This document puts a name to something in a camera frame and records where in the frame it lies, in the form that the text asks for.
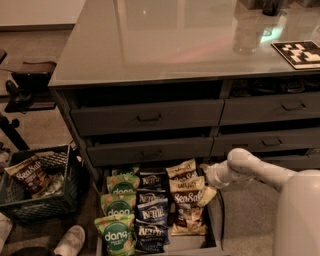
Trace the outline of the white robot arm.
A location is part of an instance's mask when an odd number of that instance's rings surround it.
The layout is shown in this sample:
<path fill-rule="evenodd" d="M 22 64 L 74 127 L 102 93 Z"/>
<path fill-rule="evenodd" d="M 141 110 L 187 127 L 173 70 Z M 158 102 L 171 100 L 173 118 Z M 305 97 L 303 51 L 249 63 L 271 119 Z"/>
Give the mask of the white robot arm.
<path fill-rule="evenodd" d="M 294 171 L 264 162 L 243 148 L 229 151 L 221 163 L 202 163 L 207 182 L 222 189 L 252 177 L 280 192 L 273 256 L 320 256 L 320 171 Z"/>

